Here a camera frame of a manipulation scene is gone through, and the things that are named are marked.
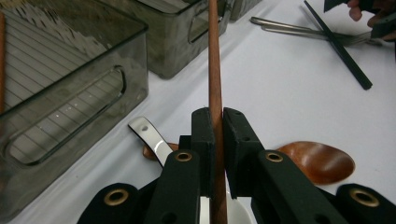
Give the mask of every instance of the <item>white table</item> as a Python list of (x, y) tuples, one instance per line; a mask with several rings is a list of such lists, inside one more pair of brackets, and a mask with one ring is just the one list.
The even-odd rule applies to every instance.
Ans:
[[(323, 14), (334, 32), (369, 31), (342, 5)], [(223, 106), (243, 112), (267, 149), (299, 140), (339, 147), (356, 162), (345, 183), (373, 188), (396, 203), (396, 63), (394, 45), (358, 45), (347, 51), (374, 83), (365, 91), (324, 40), (264, 32), (256, 16), (318, 29), (303, 1), (263, 0), (219, 39)], [(141, 156), (128, 121), (147, 117), (168, 142), (191, 134), (191, 112), (208, 106), (207, 50), (178, 75), (149, 73), (149, 97), (49, 186), (10, 223), (76, 223), (93, 196), (113, 183), (138, 188), (158, 177), (160, 165)], [(242, 203), (249, 207), (248, 199)]]

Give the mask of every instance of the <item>brown spoon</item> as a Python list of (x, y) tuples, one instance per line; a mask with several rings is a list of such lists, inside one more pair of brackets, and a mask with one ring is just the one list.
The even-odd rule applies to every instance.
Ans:
[(293, 142), (278, 149), (287, 154), (312, 183), (328, 185), (350, 176), (355, 162), (344, 151), (316, 142)]

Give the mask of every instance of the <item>wooden rod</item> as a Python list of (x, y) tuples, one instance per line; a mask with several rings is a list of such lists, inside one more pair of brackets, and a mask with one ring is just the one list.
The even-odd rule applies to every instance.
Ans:
[(210, 201), (210, 223), (227, 224), (218, 19), (218, 2), (209, 0), (209, 111), (216, 137), (215, 184), (214, 196)]
[(0, 10), (0, 114), (4, 112), (4, 94), (6, 92), (5, 57), (6, 54), (6, 18)]

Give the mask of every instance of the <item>white surface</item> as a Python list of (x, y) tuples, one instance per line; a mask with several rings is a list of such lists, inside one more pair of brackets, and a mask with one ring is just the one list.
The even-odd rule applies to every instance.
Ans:
[[(368, 31), (340, 6), (326, 15), (336, 32)], [(263, 0), (220, 38), (223, 106), (243, 112), (267, 149), (298, 140), (343, 149), (356, 162), (345, 183), (373, 188), (396, 203), (396, 64), (394, 45), (347, 48), (374, 86), (364, 91), (323, 40), (266, 33), (252, 16), (317, 28), (303, 1)], [(149, 74), (149, 97), (56, 180), (11, 223), (76, 223), (103, 187), (129, 183), (141, 188), (161, 166), (141, 156), (141, 143), (127, 123), (147, 117), (168, 142), (191, 134), (191, 112), (208, 106), (207, 50), (180, 74), (161, 80)], [(241, 199), (249, 207), (249, 199)]]

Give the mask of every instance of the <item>metal grommet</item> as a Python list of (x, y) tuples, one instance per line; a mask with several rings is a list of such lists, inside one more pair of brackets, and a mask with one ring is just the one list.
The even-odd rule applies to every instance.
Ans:
[(176, 155), (177, 161), (190, 161), (192, 159), (192, 155), (188, 152), (180, 152)]
[(281, 155), (279, 155), (279, 154), (274, 153), (274, 152), (267, 152), (267, 153), (265, 154), (265, 158), (266, 158), (268, 161), (274, 161), (274, 162), (281, 162), (281, 161), (283, 161), (283, 157), (282, 157)]
[(105, 197), (105, 204), (109, 206), (116, 206), (124, 203), (129, 196), (125, 189), (113, 189)]
[(351, 189), (350, 196), (358, 203), (369, 207), (379, 206), (379, 200), (371, 193), (362, 189)]

